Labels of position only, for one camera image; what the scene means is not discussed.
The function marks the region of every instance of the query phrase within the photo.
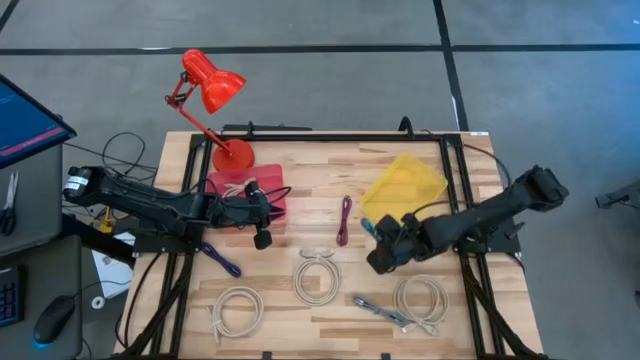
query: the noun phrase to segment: metal tool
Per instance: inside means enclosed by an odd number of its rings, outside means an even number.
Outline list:
[[[382,309],[376,305],[373,305],[372,303],[368,302],[367,300],[365,300],[360,296],[354,296],[353,303],[356,304],[356,306],[359,306],[363,309],[367,309],[374,314],[378,314],[382,316],[383,318],[393,322],[394,324],[400,326],[401,328],[404,328],[405,326],[411,323],[410,320],[408,320],[406,317],[402,316],[401,314],[395,311]]]
[[[16,199],[16,192],[18,191],[18,178],[19,172],[11,173],[9,179],[9,187],[7,188],[7,202],[4,204],[4,208],[0,212],[0,234],[9,236],[16,228],[16,210],[13,206]]]
[[[227,272],[229,273],[229,275],[238,278],[242,275],[242,271],[240,270],[240,268],[235,265],[232,264],[231,262],[229,262],[227,259],[225,259],[224,257],[222,257],[222,255],[220,255],[216,249],[213,247],[213,245],[203,242],[202,243],[202,252],[207,255],[208,257],[212,258],[213,260],[217,261],[218,263],[220,263],[220,265],[222,265],[222,267],[227,270]]]
[[[342,199],[342,220],[340,221],[340,230],[338,230],[338,236],[336,236],[336,242],[340,246],[347,245],[349,242],[349,232],[347,230],[347,219],[349,219],[349,211],[351,210],[351,204],[353,201],[348,195]]]

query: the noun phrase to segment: wooden tabletop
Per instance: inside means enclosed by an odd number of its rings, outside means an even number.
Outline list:
[[[191,134],[167,134],[156,187],[180,191]],[[492,151],[486,134],[463,133],[462,138],[467,144]],[[239,265],[243,275],[234,279],[215,261],[204,254],[196,254],[180,358],[259,358],[263,351],[272,351],[274,358],[372,359],[379,358],[383,352],[399,359],[475,358],[456,254],[450,251],[425,262],[411,261],[383,276],[377,275],[365,260],[375,248],[375,241],[359,225],[362,217],[360,198],[403,152],[442,172],[438,145],[426,142],[254,142],[251,146],[256,154],[256,165],[282,165],[285,185],[293,188],[286,198],[287,218],[284,222],[272,224],[273,245],[262,251],[254,248],[253,228],[242,231],[209,229],[205,232],[204,240]],[[453,149],[450,149],[450,157],[455,159]],[[499,193],[501,185],[495,161],[469,148],[465,148],[465,157],[476,201]],[[452,168],[456,191],[462,199],[455,161]],[[196,166],[194,183],[198,170],[199,166]],[[349,243],[338,248],[336,233],[341,201],[345,195],[353,199],[348,220]],[[449,213],[448,205],[435,206],[424,212],[425,215],[440,213]],[[301,262],[298,251],[303,247],[335,249],[333,259],[342,270],[342,285],[338,296],[329,305],[308,307],[292,292],[292,275]],[[152,257],[147,254],[137,260],[131,289],[138,286]],[[157,309],[166,258],[166,255],[160,257],[142,286],[131,320],[130,341]],[[541,352],[542,345],[522,270],[505,255],[489,254],[487,260],[498,309],[525,344]],[[177,269],[181,266],[179,257]],[[398,281],[416,274],[434,277],[450,295],[451,305],[444,322],[439,325],[439,337],[428,336],[420,329],[403,334],[396,325],[352,305],[352,294],[360,294],[379,306],[391,307],[391,294]],[[323,291],[328,289],[329,281],[328,273],[313,267],[305,277],[305,289]],[[262,295],[265,305],[263,322],[251,336],[223,338],[221,345],[216,346],[210,309],[225,289],[238,285],[252,287]],[[425,297],[419,294],[426,291],[412,287],[409,305],[425,305]],[[132,295],[133,291],[130,291],[125,314]],[[224,309],[224,321],[232,329],[243,329],[253,317],[253,307],[246,299],[234,298]],[[175,306],[167,317],[163,352],[169,349],[174,311]],[[493,352],[488,320],[483,310],[480,313],[486,348]],[[123,327],[124,321],[120,334],[124,333]],[[116,345],[115,351],[121,350]]]

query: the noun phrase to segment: white paper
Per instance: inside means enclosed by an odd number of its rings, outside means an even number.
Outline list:
[[[133,245],[136,238],[128,232],[114,235],[115,239],[125,242],[129,245]],[[102,283],[102,293],[106,299],[111,299],[114,296],[121,294],[129,289],[130,281],[133,276],[133,270],[129,268],[129,265],[114,260],[103,253],[99,253],[95,250],[93,253],[93,261],[96,263],[96,269],[98,270],[98,277],[100,281],[115,281],[119,283],[127,283],[126,285],[117,285],[112,283]]]
[[[89,180],[85,179],[85,178],[81,178],[79,176],[69,176],[69,178],[67,179],[67,182],[74,182],[74,183],[78,183],[80,185],[87,185],[89,183]]]
[[[78,190],[80,189],[80,184],[78,183],[67,183],[67,185],[64,186],[65,189],[71,189],[71,190]]]

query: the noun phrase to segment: computer mouse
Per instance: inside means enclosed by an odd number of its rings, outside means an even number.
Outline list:
[[[76,308],[75,296],[58,296],[40,314],[33,328],[33,340],[40,345],[54,342]]]

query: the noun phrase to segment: keyboard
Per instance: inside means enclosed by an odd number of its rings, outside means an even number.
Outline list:
[[[0,269],[0,327],[24,318],[24,266]]]

